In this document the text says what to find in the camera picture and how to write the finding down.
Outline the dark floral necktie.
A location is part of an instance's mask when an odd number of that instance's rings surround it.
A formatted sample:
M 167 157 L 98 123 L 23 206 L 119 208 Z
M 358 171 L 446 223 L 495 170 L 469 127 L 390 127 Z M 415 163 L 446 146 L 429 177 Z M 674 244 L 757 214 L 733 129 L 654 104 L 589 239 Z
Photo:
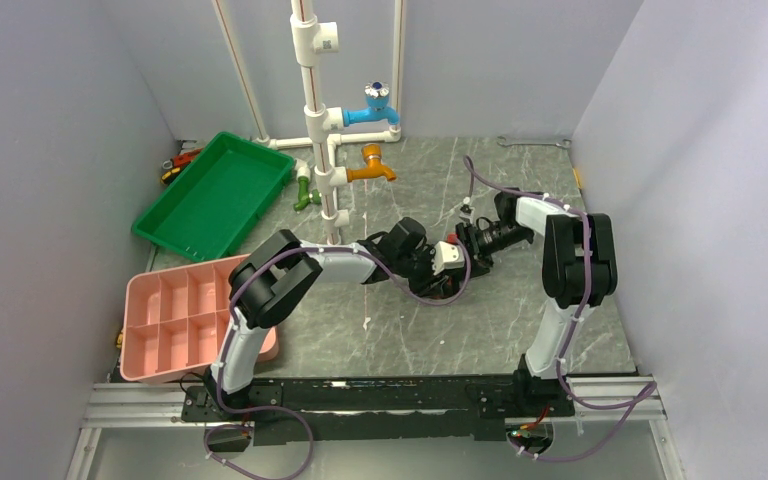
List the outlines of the dark floral necktie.
M 492 267 L 485 264 L 472 264 L 470 268 L 470 279 L 475 279 L 488 274 Z M 432 299 L 447 299 L 457 294 L 461 289 L 467 276 L 467 268 L 460 267 L 456 269 L 445 270 L 436 276 L 430 285 L 429 294 Z

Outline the green plastic tray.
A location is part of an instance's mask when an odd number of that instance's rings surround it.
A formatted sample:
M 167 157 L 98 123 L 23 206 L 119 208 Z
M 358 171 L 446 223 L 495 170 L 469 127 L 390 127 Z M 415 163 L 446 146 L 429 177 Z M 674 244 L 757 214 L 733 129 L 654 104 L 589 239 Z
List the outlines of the green plastic tray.
M 220 132 L 133 222 L 131 232 L 193 262 L 234 253 L 294 173 L 287 154 Z

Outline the pink compartment organizer box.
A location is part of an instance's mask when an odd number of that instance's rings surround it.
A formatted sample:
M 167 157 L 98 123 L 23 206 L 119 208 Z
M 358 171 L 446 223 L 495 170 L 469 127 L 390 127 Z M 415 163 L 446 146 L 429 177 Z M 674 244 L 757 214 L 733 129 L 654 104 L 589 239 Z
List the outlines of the pink compartment organizer box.
M 161 384 L 203 374 L 230 321 L 228 277 L 244 255 L 152 271 L 126 287 L 119 362 L 129 382 Z

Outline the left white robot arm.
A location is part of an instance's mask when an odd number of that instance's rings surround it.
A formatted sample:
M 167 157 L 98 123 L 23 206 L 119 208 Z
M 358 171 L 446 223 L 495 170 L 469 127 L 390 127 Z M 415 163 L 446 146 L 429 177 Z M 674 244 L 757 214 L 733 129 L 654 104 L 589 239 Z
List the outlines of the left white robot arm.
M 428 243 L 424 227 L 410 217 L 389 231 L 345 245 L 312 243 L 289 229 L 276 231 L 228 277 L 231 319 L 204 380 L 208 407 L 224 420 L 245 411 L 267 334 L 316 283 L 369 285 L 391 279 L 423 303 L 446 304 L 459 293 L 460 275 L 469 272 L 460 243 Z

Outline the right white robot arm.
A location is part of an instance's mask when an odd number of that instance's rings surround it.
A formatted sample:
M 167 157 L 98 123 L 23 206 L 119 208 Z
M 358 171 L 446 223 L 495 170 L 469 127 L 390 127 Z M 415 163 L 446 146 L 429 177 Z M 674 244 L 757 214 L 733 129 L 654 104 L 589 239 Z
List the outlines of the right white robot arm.
M 497 220 L 476 218 L 471 199 L 464 198 L 459 207 L 462 222 L 450 239 L 466 248 L 473 277 L 489 273 L 493 254 L 523 241 L 543 240 L 546 306 L 537 336 L 523 357 L 528 377 L 510 391 L 515 409 L 534 415 L 550 399 L 543 381 L 559 380 L 567 373 L 565 363 L 577 325 L 616 290 L 611 220 L 605 214 L 576 213 L 564 203 L 518 190 L 496 194 L 494 205 Z

